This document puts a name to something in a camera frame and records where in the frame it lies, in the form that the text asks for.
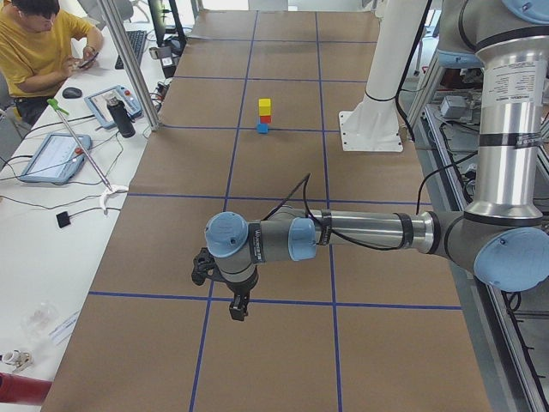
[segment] computer mouse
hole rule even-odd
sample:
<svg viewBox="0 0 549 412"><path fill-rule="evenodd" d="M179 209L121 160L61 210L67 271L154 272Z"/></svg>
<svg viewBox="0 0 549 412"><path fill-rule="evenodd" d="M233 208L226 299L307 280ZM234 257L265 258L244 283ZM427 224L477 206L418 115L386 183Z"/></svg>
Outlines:
<svg viewBox="0 0 549 412"><path fill-rule="evenodd" d="M62 95L65 99L78 99L82 97L82 91L79 88L66 88Z"/></svg>

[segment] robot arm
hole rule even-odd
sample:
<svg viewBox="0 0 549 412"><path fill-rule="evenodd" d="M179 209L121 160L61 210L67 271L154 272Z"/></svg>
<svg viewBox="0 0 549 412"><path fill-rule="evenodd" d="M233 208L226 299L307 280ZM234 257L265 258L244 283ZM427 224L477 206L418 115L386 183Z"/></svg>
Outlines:
<svg viewBox="0 0 549 412"><path fill-rule="evenodd" d="M388 1L386 13L398 10L391 4L407 0ZM388 33L383 22L381 27L378 47L388 44L381 39ZM533 288L549 276L549 236L537 228L542 214L533 205L549 2L445 0L439 48L454 56L475 52L485 65L474 201L464 212L422 215L289 207L265 221L247 222L231 212L216 215L206 227L208 249L195 258L192 278L196 284L207 278L226 283L234 292L232 318L244 320L247 314L258 264L313 258L317 245L412 247L445 257L508 292ZM372 74L377 71L372 67Z"/></svg>

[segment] person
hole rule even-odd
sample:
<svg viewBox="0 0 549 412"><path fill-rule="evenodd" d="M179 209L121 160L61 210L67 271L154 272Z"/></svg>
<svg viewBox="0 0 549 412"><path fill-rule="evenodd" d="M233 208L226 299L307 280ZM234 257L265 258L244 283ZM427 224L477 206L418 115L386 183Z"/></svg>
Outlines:
<svg viewBox="0 0 549 412"><path fill-rule="evenodd" d="M87 39L82 59L71 39ZM59 7L58 0L4 0L0 9L0 71L22 120L34 125L64 81L103 46L98 28Z"/></svg>

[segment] black cylinder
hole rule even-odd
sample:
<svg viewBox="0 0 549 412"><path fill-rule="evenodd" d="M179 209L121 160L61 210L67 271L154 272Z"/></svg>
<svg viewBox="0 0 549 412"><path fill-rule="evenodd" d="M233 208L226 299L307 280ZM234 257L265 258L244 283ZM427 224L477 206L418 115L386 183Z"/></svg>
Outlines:
<svg viewBox="0 0 549 412"><path fill-rule="evenodd" d="M135 135L136 130L123 101L117 99L116 96L112 96L106 100L106 108L109 109L109 113L123 137L132 137Z"/></svg>

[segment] white desk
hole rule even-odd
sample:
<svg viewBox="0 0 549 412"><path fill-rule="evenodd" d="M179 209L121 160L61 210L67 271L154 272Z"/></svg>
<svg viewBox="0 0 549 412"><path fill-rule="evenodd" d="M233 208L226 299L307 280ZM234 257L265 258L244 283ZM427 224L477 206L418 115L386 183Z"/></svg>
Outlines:
<svg viewBox="0 0 549 412"><path fill-rule="evenodd" d="M131 25L127 28L146 29L144 25ZM84 96L117 84L132 89L125 71L114 69L118 53L108 29L104 30L104 35L105 45L98 62L90 70L72 76L65 83L65 87L78 87ZM156 83L162 81L164 76L160 63L148 54L147 49L150 46L149 42L143 54L141 68L148 89L152 92ZM91 114L83 98L66 100L59 93L57 100L70 113L69 118ZM57 114L48 107L36 127L58 121ZM73 122L72 125L76 133L89 134L94 146L107 141L117 130L96 130L99 123L95 119ZM124 148L107 176L112 184L129 185L147 145L146 136L150 133L147 120L137 119L135 128L136 134L131 138L119 136L119 142L112 138L91 150L93 158L105 173L121 148ZM14 156L32 155L47 133L55 130L66 131L62 124L36 130L21 143ZM17 173L21 173L27 160L17 159L10 164ZM5 167L0 173L0 179L12 175L9 167ZM86 161L72 180L100 182L99 176ZM55 186L24 184L16 179L0 181L0 193L3 195L48 207L87 196L98 196L104 189L101 183ZM107 206L121 208L125 197L125 194L109 197ZM49 332L81 309L119 213L112 210L105 216L101 210L93 210L76 216L71 220L72 224L63 229L57 225L56 214L68 211L72 215L94 207L99 207L98 197L54 210L43 210L6 199L0 201L0 354L13 349L31 352L34 364L20 375L45 380L53 380L55 377L69 339L57 346L48 340L46 334L38 340L29 339L20 322L40 303L49 302L58 312L57 319L45 329L45 332ZM12 367L0 364L0 372L11 373L12 370ZM39 407L0 403L0 412L31 410L39 410Z"/></svg>

